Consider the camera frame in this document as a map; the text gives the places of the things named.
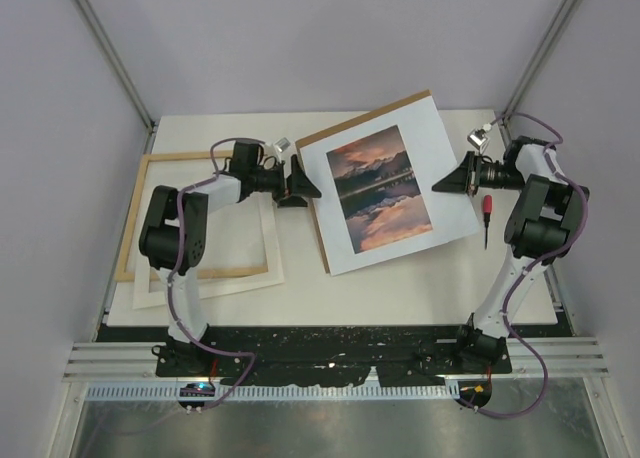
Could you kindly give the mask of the white mat board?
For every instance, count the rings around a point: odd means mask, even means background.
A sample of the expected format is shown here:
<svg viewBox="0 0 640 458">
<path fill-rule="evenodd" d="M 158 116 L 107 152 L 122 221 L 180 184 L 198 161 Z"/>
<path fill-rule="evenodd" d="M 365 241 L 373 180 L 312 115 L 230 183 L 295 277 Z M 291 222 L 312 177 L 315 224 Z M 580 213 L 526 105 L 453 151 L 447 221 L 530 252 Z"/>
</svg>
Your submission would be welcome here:
<svg viewBox="0 0 640 458">
<path fill-rule="evenodd" d="M 270 195 L 254 194 L 207 217 L 204 254 L 197 271 L 201 300 L 284 282 Z"/>
</svg>

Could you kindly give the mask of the red handled screwdriver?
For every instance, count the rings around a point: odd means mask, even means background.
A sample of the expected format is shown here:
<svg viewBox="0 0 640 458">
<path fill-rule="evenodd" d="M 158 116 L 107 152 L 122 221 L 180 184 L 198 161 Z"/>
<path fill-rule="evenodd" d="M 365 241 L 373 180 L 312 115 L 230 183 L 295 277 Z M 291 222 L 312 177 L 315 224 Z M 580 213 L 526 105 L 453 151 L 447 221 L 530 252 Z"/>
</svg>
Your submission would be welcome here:
<svg viewBox="0 0 640 458">
<path fill-rule="evenodd" d="M 484 226 L 484 249 L 487 250 L 489 243 L 491 216 L 493 212 L 493 197 L 490 194 L 487 194 L 482 198 L 481 211 Z"/>
</svg>

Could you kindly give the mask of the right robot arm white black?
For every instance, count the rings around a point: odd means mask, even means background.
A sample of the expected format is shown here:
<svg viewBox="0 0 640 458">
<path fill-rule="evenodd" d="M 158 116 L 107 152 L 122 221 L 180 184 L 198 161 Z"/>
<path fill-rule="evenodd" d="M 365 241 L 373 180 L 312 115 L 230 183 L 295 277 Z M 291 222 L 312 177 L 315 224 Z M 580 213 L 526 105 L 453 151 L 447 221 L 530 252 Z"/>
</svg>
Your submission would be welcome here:
<svg viewBox="0 0 640 458">
<path fill-rule="evenodd" d="M 565 176 L 554 143 L 520 136 L 502 160 L 493 161 L 484 154 L 485 128 L 473 131 L 468 141 L 474 149 L 432 190 L 469 196 L 481 188 L 519 192 L 505 226 L 503 265 L 487 297 L 458 329 L 452 348 L 459 369 L 482 372 L 506 357 L 512 319 L 537 277 L 565 256 L 582 233 L 589 190 Z"/>
</svg>

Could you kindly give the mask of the wooden picture frame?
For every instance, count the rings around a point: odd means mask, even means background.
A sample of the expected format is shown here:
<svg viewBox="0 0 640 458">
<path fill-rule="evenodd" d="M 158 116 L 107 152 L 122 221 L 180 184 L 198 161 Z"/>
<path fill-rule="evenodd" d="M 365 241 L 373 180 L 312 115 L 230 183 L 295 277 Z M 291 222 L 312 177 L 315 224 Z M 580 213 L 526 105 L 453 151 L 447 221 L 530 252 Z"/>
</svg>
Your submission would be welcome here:
<svg viewBox="0 0 640 458">
<path fill-rule="evenodd" d="M 120 245 L 118 258 L 116 260 L 114 280 L 116 282 L 133 282 L 134 273 L 127 270 L 128 258 L 130 255 L 136 220 L 140 211 L 140 203 L 142 199 L 145 179 L 147 175 L 148 165 L 151 162 L 179 162 L 179 161 L 195 161 L 209 160 L 210 154 L 205 151 L 200 152 L 182 152 L 182 153 L 159 153 L 144 154 L 141 158 L 139 168 L 136 175 L 136 181 L 133 189 L 131 202 L 128 209 L 124 233 Z M 200 268 L 197 272 L 199 279 L 226 279 L 241 278 L 255 276 L 269 271 L 267 263 L 252 267 L 235 267 L 235 268 Z"/>
</svg>

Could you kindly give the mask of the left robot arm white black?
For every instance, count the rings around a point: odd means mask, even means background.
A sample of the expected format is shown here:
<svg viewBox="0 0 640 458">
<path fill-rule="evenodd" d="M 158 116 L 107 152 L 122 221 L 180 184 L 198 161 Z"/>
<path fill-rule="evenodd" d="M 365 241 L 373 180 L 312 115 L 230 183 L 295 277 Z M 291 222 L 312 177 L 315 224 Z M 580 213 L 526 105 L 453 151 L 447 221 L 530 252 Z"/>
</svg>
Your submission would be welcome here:
<svg viewBox="0 0 640 458">
<path fill-rule="evenodd" d="M 204 317 L 197 283 L 211 214 L 236 205 L 254 193 L 269 194 L 279 207 L 306 207 L 322 192 L 307 177 L 299 159 L 280 157 L 288 146 L 253 138 L 226 138 L 209 151 L 213 173 L 182 189 L 160 185 L 151 195 L 138 247 L 165 287 L 169 316 L 166 342 L 152 348 L 161 377 L 201 376 L 218 358 L 246 360 L 250 370 L 256 355 L 225 351 L 206 340 L 210 326 Z"/>
</svg>

